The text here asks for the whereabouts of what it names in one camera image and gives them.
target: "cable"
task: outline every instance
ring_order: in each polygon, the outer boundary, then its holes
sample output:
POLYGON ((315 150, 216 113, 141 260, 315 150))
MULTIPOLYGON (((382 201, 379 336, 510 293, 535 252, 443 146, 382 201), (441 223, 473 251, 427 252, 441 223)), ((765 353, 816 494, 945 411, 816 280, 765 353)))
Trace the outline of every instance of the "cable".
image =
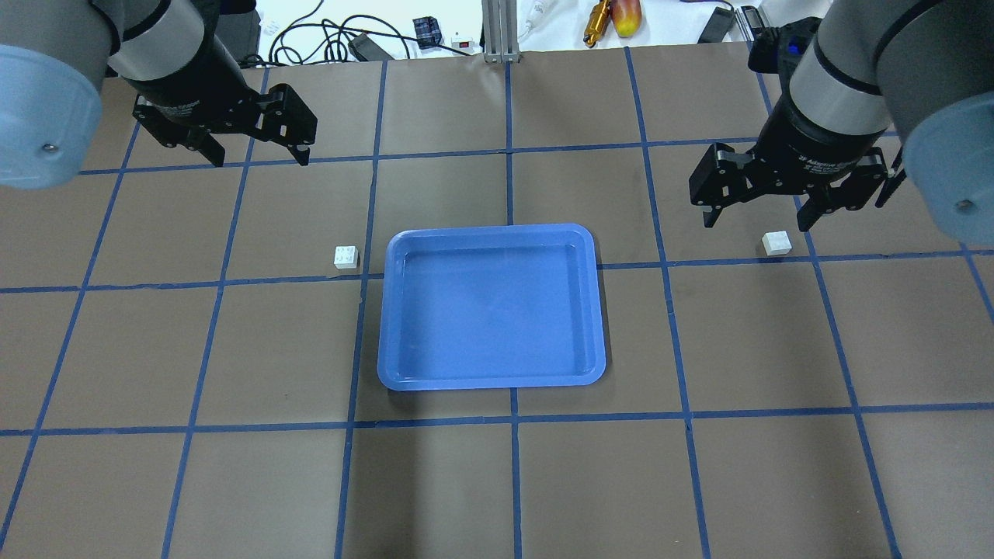
POLYGON ((729 0, 680 0, 680 1, 684 2, 685 4, 700 4, 702 2, 721 2, 722 4, 728 6, 729 10, 731 10, 732 13, 736 12, 736 7, 732 4, 732 2, 729 2, 729 0))
POLYGON ((296 25, 297 25, 298 23, 300 23, 300 22, 304 21, 305 19, 307 19, 307 18, 309 18, 309 17, 313 16, 314 14, 316 14, 316 13, 317 13, 317 11, 318 11, 318 10, 320 10, 320 9, 321 9, 321 6, 323 6, 323 5, 324 5, 324 0, 318 0, 318 2, 317 2, 317 6, 314 6, 314 9, 313 9, 313 10, 311 10, 310 12, 308 12, 308 13, 307 13, 307 15, 305 15, 305 16, 301 16, 301 17, 299 17, 299 18, 297 18, 297 19, 293 20, 293 23, 291 23, 290 25, 286 26, 286 29, 284 29, 284 30, 280 31, 280 32, 279 32, 279 33, 278 33, 278 34, 277 34, 277 35, 276 35, 276 36, 275 36, 275 37, 274 37, 274 38, 272 39, 272 44, 271 44, 271 45, 269 45, 269 61, 270 61, 270 62, 276 62, 276 59, 275 59, 275 58, 273 57, 273 51, 275 51, 275 49, 276 49, 276 42, 278 41, 278 42, 279 42, 279 46, 280 46, 280 47, 283 47, 283 37, 285 37, 285 36, 286 36, 286 34, 287 34, 287 33, 288 33, 288 32, 289 32, 289 31, 290 31, 291 29, 293 29, 293 28, 294 28, 294 26, 296 26, 296 25))
MULTIPOLYGON (((356 17, 358 17, 358 16, 350 16, 349 18, 346 18, 345 21, 349 21, 349 19, 356 18, 356 17)), ((382 21, 379 18, 374 18, 373 16, 362 16, 362 17, 368 17, 369 19, 376 19, 376 20, 382 21)), ((391 26, 390 24, 387 24, 386 22, 383 22, 383 23, 386 24, 386 25, 388 25, 389 27, 391 27, 395 32, 397 31, 397 29, 394 28, 393 26, 391 26)), ((287 53, 287 59, 292 64, 295 64, 295 65, 313 65, 313 64, 325 64, 325 63, 334 63, 334 62, 349 62, 348 61, 348 48, 346 47, 345 43, 342 41, 342 37, 344 36, 346 39, 353 39, 359 33, 365 33, 367 35, 376 35, 376 36, 380 36, 380 37, 391 37, 391 38, 394 38, 394 39, 400 39, 404 43, 404 45, 405 45, 405 51, 408 53, 409 57, 410 57, 410 50, 407 48, 407 41, 411 41, 413 43, 417 42, 417 39, 415 39, 414 37, 408 37, 408 36, 400 34, 399 32, 391 34, 391 33, 382 33, 382 32, 379 32, 379 31, 370 31, 368 29, 359 29, 359 28, 354 28, 354 27, 346 27, 344 25, 344 22, 343 22, 343 25, 338 25, 338 24, 336 24, 335 22, 333 22, 331 20, 323 19, 323 20, 321 20, 321 23, 297 23, 297 24, 294 24, 294 25, 292 25, 290 27, 287 27, 286 29, 284 29, 283 31, 281 31, 279 33, 279 35, 277 35, 277 38, 273 41, 273 44, 275 45, 276 41, 280 41, 280 43, 281 43, 283 37, 285 37, 285 35, 288 34, 289 32, 291 32, 293 30, 296 30, 296 29, 303 29, 303 28, 306 28, 306 27, 320 27, 320 28, 322 28, 324 30, 324 33, 325 33, 325 39, 324 39, 324 41, 322 41, 321 44, 318 45, 317 49, 314 52, 312 52, 307 57, 303 57, 298 51, 296 51, 295 49, 293 49, 291 47, 280 46, 278 49, 275 49, 270 54, 269 62, 271 64, 274 64, 274 65, 283 65, 283 66, 286 66, 286 64, 283 64, 283 63, 281 63, 278 60, 279 53, 282 53, 282 52, 287 53), (328 32, 329 28, 331 28, 333 30, 336 30, 335 33, 329 33, 328 32), (325 58, 324 58, 324 60, 322 60, 322 61, 315 61, 315 62, 306 62, 308 59, 310 59, 311 57, 313 57, 314 55, 316 55, 318 52, 320 52, 321 49, 325 50, 325 53, 324 53, 325 54, 325 58), (294 61, 293 59, 289 58, 290 55, 295 55, 296 56, 296 60, 294 61)), ((449 52, 455 53, 457 55, 470 56, 469 53, 464 53, 464 52, 462 52, 462 51, 460 51, 458 49, 452 49, 450 47, 446 47, 445 45, 436 45, 436 47, 438 47, 440 49, 443 49, 445 51, 449 51, 449 52)))
POLYGON ((349 22, 352 21, 352 20, 354 20, 354 19, 373 20, 373 21, 376 21, 376 22, 380 22, 380 23, 386 25, 387 27, 389 27, 390 30, 393 31, 396 34, 396 37, 401 40, 401 44, 404 45, 404 54, 407 55, 408 60, 411 59, 411 50, 408 49, 408 42, 404 40, 404 36, 401 35, 401 32, 396 27, 394 27, 393 25, 390 25, 386 21, 384 21, 384 20, 382 20, 382 19, 380 19, 380 18, 378 18, 376 16, 368 16, 366 14, 356 14, 354 16, 349 16, 349 17, 345 18, 344 20, 342 20, 342 27, 340 27, 339 29, 343 29, 343 28, 344 29, 348 29, 349 22))

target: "mango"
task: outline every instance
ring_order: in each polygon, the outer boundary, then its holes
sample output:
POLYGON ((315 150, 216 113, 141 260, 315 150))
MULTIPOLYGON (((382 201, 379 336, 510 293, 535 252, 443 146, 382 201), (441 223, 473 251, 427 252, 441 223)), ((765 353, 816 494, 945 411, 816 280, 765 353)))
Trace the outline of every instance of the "mango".
POLYGON ((642 25, 640 0, 612 0, 611 21, 618 37, 631 37, 642 25))

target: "tray rim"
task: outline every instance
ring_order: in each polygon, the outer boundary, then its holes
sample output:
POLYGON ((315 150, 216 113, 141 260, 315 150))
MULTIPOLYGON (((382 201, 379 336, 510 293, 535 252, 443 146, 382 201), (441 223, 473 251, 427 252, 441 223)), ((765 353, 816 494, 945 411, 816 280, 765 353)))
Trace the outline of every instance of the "tray rim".
POLYGON ((387 244, 386 259, 384 261, 384 284, 383 284, 383 305, 380 321, 380 345, 377 351, 377 376, 380 381, 389 389, 396 391, 427 391, 427 390, 460 390, 460 389, 507 389, 507 388, 530 388, 530 387, 554 387, 554 386, 584 386, 599 379, 607 367, 607 351, 603 333, 602 301, 600 300, 600 281, 597 274, 596 249, 593 235, 590 231, 577 223, 556 223, 556 224, 528 224, 528 225, 497 225, 483 227, 455 227, 455 228, 434 228, 434 229, 412 229, 401 231, 387 244), (579 375, 558 375, 558 376, 521 376, 521 377, 481 377, 475 379, 399 379, 387 369, 384 356, 386 332, 390 325, 398 316, 391 316, 386 309, 390 308, 390 301, 396 296, 397 286, 395 283, 402 280, 400 274, 391 274, 390 263, 397 255, 399 246, 409 238, 423 237, 476 237, 481 235, 507 235, 515 233, 546 233, 546 232, 570 232, 580 235, 581 243, 578 244, 580 257, 584 259, 589 268, 588 312, 592 325, 591 341, 593 344, 593 361, 588 368, 583 369, 579 375))

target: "black device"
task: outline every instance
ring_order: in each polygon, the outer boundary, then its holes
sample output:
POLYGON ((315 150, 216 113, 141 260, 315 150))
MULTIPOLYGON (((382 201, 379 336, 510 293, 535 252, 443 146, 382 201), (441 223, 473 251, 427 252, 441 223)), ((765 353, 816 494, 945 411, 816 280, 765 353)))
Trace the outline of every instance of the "black device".
POLYGON ((820 24, 819 18, 806 18, 770 28, 753 44, 749 69, 778 74, 783 95, 752 149, 736 153, 715 143, 694 169, 690 199, 705 210, 705 227, 714 227, 722 210, 732 204, 767 194, 807 194, 797 212, 797 228, 808 231, 824 215, 862 209, 887 181, 884 154, 873 147, 883 130, 860 136, 834 133, 811 122, 792 99, 790 78, 804 53, 816 48, 812 45, 820 24), (838 186, 832 185, 843 177, 838 186))
POLYGON ((711 19, 708 20, 708 25, 704 26, 704 31, 701 32, 701 38, 697 40, 698 43, 721 43, 725 39, 729 30, 732 29, 732 25, 736 22, 736 15, 732 10, 727 10, 725 8, 715 8, 714 13, 711 14, 711 19))
POLYGON ((759 10, 755 6, 742 6, 741 10, 745 18, 745 24, 748 26, 749 32, 752 33, 752 39, 755 41, 766 29, 766 23, 762 21, 762 14, 759 13, 759 10))
POLYGON ((349 40, 349 52, 352 53, 352 56, 356 57, 356 60, 360 62, 394 59, 394 57, 390 56, 387 51, 384 51, 380 45, 377 45, 376 42, 370 39, 370 36, 365 33, 349 40))
POLYGON ((438 28, 438 20, 431 16, 415 19, 414 36, 417 37, 417 47, 421 50, 441 45, 441 29, 438 28))

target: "table surface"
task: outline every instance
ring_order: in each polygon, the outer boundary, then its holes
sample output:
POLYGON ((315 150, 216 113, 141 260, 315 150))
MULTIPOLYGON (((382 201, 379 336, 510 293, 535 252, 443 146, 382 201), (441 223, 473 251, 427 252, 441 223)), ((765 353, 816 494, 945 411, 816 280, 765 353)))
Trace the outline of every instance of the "table surface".
POLYGON ((705 230, 687 177, 778 95, 746 56, 247 71, 317 113, 307 167, 165 149, 108 81, 79 178, 0 188, 3 557, 994 556, 994 251, 910 184, 705 230), (561 222, 596 241, 600 380, 380 383, 395 233, 561 222))

